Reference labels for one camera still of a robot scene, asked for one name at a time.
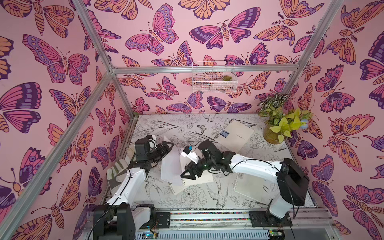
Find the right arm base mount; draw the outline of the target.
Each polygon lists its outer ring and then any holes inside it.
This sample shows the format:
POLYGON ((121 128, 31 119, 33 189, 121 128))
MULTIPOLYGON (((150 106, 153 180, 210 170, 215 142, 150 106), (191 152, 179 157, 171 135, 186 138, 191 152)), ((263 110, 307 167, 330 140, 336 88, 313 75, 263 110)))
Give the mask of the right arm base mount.
POLYGON ((293 226, 289 213, 286 213, 283 218, 279 219, 268 211, 250 211, 249 219, 252 227, 272 228, 293 226))

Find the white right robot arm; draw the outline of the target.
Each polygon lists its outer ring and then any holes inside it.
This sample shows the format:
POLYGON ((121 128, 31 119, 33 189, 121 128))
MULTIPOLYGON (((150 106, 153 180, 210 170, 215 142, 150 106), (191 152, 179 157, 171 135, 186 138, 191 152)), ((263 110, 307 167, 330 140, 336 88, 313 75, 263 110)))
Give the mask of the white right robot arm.
POLYGON ((283 161, 265 161, 245 157, 231 151, 220 151, 211 141, 198 145, 200 157, 192 147, 185 147, 180 156, 190 161, 183 167, 181 178, 195 181, 208 170, 216 170, 224 175, 245 174, 276 184, 279 193, 270 201, 267 215, 276 219, 285 217, 289 210, 305 205, 309 178, 303 170, 289 158, 283 161))

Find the white spiral notebook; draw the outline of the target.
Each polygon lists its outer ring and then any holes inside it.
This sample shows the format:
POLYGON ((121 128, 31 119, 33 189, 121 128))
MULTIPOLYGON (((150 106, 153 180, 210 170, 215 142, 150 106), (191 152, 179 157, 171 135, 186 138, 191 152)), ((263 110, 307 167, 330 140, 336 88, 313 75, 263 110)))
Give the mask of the white spiral notebook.
POLYGON ((179 170, 176 170, 174 181, 170 188, 174 195, 186 190, 193 185, 208 184, 214 181, 213 175, 206 171, 206 164, 202 164, 200 156, 192 147, 179 149, 179 170))

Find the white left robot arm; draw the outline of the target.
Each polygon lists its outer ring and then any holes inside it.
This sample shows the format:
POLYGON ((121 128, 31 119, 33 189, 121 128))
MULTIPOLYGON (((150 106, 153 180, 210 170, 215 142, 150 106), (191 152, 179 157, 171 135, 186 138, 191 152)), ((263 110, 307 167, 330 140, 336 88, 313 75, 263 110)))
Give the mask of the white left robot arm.
POLYGON ((134 153, 124 171, 124 181, 107 203, 97 206, 94 211, 93 227, 88 240, 136 238, 136 231, 151 221, 155 210, 152 205, 132 210, 131 205, 153 165, 160 163, 173 147, 174 144, 168 141, 158 143, 154 135, 148 135, 135 142, 134 153))

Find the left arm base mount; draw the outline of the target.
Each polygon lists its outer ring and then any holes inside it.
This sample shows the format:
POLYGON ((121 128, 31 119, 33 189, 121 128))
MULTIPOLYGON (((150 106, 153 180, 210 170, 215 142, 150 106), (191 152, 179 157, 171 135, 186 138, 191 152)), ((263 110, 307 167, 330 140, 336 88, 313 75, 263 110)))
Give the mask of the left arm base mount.
POLYGON ((141 212, 132 212, 136 230, 139 229, 168 229, 171 223, 170 212, 152 213, 149 209, 141 212))

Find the torn white lined page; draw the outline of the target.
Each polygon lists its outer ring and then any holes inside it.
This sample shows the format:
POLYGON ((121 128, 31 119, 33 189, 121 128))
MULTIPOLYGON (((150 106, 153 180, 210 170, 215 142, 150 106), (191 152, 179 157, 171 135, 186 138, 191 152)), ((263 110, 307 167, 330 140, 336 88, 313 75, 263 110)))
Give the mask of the torn white lined page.
POLYGON ((161 161, 161 179, 175 186, 183 186, 180 149, 174 144, 166 144, 166 146, 171 150, 161 161))

